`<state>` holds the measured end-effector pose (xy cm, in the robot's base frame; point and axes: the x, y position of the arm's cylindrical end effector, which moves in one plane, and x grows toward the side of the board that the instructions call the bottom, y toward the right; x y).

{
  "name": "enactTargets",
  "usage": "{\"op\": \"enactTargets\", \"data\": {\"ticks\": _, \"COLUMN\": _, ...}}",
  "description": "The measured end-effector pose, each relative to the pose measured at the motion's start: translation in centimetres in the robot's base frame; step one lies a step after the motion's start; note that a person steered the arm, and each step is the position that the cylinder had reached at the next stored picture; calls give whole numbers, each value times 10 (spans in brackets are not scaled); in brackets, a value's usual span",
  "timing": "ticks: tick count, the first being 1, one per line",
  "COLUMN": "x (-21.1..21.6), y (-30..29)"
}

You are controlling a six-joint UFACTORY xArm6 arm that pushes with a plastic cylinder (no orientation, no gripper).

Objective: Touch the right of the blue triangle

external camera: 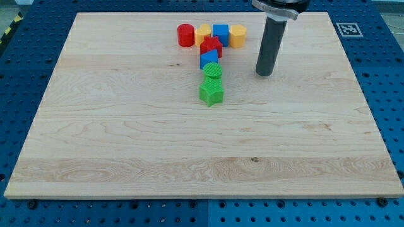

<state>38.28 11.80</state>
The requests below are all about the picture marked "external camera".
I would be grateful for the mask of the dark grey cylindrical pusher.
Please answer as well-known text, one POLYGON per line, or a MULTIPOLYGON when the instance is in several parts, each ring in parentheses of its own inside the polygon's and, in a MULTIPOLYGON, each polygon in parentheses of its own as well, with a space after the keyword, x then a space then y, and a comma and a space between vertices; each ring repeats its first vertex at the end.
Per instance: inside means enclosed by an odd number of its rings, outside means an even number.
POLYGON ((256 63, 256 72, 260 76, 272 74, 286 24, 286 21, 276 21, 267 17, 256 63))

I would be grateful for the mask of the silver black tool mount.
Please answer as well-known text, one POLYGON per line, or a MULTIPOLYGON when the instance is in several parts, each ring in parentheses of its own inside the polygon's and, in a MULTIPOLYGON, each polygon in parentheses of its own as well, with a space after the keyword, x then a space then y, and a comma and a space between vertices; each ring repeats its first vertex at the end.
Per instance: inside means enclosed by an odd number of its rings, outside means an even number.
POLYGON ((310 0, 252 0, 251 4, 275 21, 296 20, 309 6, 310 0))

